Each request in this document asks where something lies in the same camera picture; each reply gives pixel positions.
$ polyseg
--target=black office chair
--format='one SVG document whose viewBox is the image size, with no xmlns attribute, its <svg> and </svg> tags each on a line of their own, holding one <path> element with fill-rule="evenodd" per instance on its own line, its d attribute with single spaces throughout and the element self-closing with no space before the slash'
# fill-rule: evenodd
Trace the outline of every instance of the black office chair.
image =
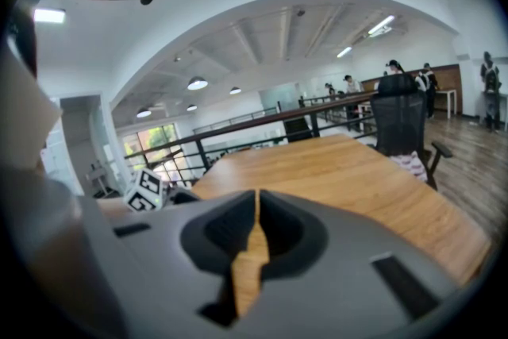
<svg viewBox="0 0 508 339">
<path fill-rule="evenodd" d="M 441 156 L 453 154 L 439 141 L 433 141 L 436 155 L 429 168 L 432 152 L 424 149 L 427 97 L 419 91 L 409 74 L 389 75 L 379 81 L 378 94 L 371 97 L 372 113 L 377 126 L 375 149 L 384 156 L 409 155 L 417 152 L 427 171 L 427 183 L 437 191 L 434 172 Z"/>
</svg>

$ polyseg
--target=chair armrest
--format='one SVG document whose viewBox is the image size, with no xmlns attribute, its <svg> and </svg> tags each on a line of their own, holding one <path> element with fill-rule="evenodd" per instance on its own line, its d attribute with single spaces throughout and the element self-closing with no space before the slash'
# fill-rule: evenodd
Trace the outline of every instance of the chair armrest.
<svg viewBox="0 0 508 339">
<path fill-rule="evenodd" d="M 452 158 L 452 152 L 444 144 L 439 141 L 433 141 L 432 146 L 440 153 L 444 158 Z"/>
<path fill-rule="evenodd" d="M 430 175 L 432 175 L 436 171 L 436 167 L 439 164 L 441 156 L 443 156 L 444 158 L 453 157 L 453 154 L 450 150 L 448 150 L 448 147 L 446 147 L 439 141 L 433 141 L 432 146 L 436 149 L 436 156 L 434 157 L 434 160 L 432 162 L 432 167 L 429 169 Z"/>
</svg>

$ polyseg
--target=black and white fiducial marker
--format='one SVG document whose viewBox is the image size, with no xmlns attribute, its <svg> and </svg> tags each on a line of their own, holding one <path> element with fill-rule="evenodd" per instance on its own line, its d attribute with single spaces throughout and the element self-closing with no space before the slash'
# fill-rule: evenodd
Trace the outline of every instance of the black and white fiducial marker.
<svg viewBox="0 0 508 339">
<path fill-rule="evenodd" d="M 164 205 L 162 179 L 146 168 L 139 170 L 124 202 L 136 212 L 160 210 Z"/>
</svg>

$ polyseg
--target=window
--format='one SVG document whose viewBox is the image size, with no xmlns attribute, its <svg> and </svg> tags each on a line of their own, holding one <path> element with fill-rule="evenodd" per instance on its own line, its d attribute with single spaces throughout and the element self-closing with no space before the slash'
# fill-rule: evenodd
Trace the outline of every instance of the window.
<svg viewBox="0 0 508 339">
<path fill-rule="evenodd" d="M 154 129 L 130 134 L 124 136 L 122 140 L 127 156 L 137 152 L 142 153 L 139 156 L 126 159 L 131 173 L 148 167 L 159 175 L 163 181 L 190 186 L 194 176 L 193 172 L 188 170 L 190 166 L 187 163 L 187 159 L 183 156 L 183 150 L 180 145 L 163 148 L 156 152 L 146 152 L 151 148 L 160 147 L 166 143 L 178 140 L 174 124 L 171 123 L 162 127 L 155 127 Z"/>
</svg>

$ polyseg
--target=table surface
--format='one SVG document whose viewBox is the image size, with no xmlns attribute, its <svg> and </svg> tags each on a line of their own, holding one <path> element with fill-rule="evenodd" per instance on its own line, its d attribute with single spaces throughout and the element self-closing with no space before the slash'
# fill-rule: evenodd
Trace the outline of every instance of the table surface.
<svg viewBox="0 0 508 339">
<path fill-rule="evenodd" d="M 193 192 L 208 199 L 262 188 L 366 215 L 422 249 L 460 285 L 478 271 L 491 245 L 480 227 L 445 197 L 345 135 L 225 156 L 194 185 Z M 260 267 L 268 262 L 256 205 L 248 251 L 233 263 L 240 314 L 259 294 Z"/>
</svg>

